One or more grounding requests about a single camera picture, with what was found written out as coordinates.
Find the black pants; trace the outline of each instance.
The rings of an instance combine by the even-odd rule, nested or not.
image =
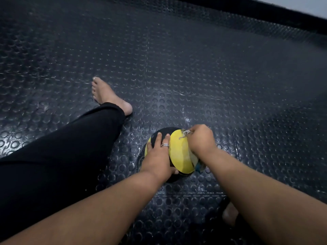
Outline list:
[[[0,159],[0,241],[94,193],[124,119],[103,103]]]

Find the ring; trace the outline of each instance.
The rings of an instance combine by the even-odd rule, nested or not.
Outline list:
[[[162,147],[162,146],[166,146],[169,148],[169,144],[167,144],[167,143],[163,143],[160,147]]]

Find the hand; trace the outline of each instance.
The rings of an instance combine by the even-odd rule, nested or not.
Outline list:
[[[188,146],[203,161],[203,157],[217,149],[214,134],[206,125],[195,125],[189,129],[193,133],[187,135]]]
[[[171,174],[178,174],[178,170],[170,167],[169,148],[161,147],[162,134],[158,132],[154,148],[150,142],[147,143],[147,155],[144,158],[140,172],[152,173],[161,184],[166,182]],[[162,143],[169,144],[170,135],[167,134]]]

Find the right arm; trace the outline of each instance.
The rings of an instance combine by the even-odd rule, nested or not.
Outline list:
[[[196,125],[190,149],[209,167],[243,218],[267,244],[327,244],[327,205],[261,174],[216,147]]]

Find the bare foot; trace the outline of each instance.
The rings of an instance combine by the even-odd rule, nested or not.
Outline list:
[[[130,115],[133,111],[131,104],[119,98],[107,83],[96,76],[92,81],[92,94],[99,104],[105,102],[116,104],[124,111],[125,116]]]
[[[226,209],[223,212],[222,218],[226,224],[234,227],[237,215],[238,215],[238,210],[236,209],[236,207],[233,205],[232,202],[229,202],[229,204],[227,205]]]

